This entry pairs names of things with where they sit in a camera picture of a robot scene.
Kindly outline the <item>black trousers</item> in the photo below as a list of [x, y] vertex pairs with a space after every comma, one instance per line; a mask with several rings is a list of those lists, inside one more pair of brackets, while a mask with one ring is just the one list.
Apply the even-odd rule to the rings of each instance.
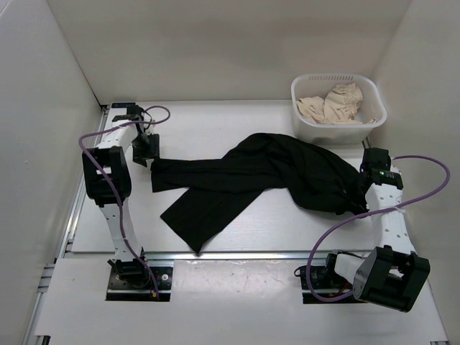
[[220, 159], [151, 164], [153, 192], [186, 188], [160, 217], [195, 253], [266, 190], [285, 188], [306, 210], [365, 213], [358, 180], [335, 153], [284, 134], [252, 134]]

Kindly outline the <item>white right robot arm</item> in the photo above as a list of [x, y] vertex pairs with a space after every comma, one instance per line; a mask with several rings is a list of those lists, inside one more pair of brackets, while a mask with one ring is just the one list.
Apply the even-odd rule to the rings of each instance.
[[351, 284], [355, 300], [397, 311], [410, 311], [431, 271], [427, 259], [415, 253], [400, 207], [403, 182], [397, 172], [372, 169], [365, 172], [365, 200], [371, 211], [375, 248], [365, 258], [340, 251], [330, 253], [323, 280], [337, 288]]

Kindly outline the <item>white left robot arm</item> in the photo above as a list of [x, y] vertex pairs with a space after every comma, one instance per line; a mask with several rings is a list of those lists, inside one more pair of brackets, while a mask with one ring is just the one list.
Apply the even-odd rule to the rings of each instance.
[[142, 120], [120, 120], [109, 129], [84, 134], [78, 139], [87, 195], [106, 219], [114, 245], [115, 255], [109, 264], [120, 279], [136, 288], [156, 283], [129, 214], [132, 181], [125, 158], [132, 143], [149, 139], [145, 124]]

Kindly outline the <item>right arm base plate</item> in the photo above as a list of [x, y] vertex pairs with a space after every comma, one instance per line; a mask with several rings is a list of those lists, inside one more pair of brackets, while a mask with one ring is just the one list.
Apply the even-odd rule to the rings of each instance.
[[[322, 304], [323, 301], [314, 297], [306, 280], [306, 266], [299, 266], [294, 271], [294, 276], [300, 279], [303, 305]], [[312, 265], [310, 280], [313, 289], [322, 298], [335, 298], [351, 292], [352, 285], [345, 278], [338, 276], [334, 271], [322, 265]]]

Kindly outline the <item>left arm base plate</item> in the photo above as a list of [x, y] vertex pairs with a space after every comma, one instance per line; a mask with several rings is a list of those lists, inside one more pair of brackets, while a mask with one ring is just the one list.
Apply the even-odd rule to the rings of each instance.
[[156, 279], [155, 288], [149, 273], [139, 279], [122, 277], [111, 264], [111, 271], [106, 289], [107, 301], [132, 302], [169, 302], [173, 285], [173, 266], [151, 266]]

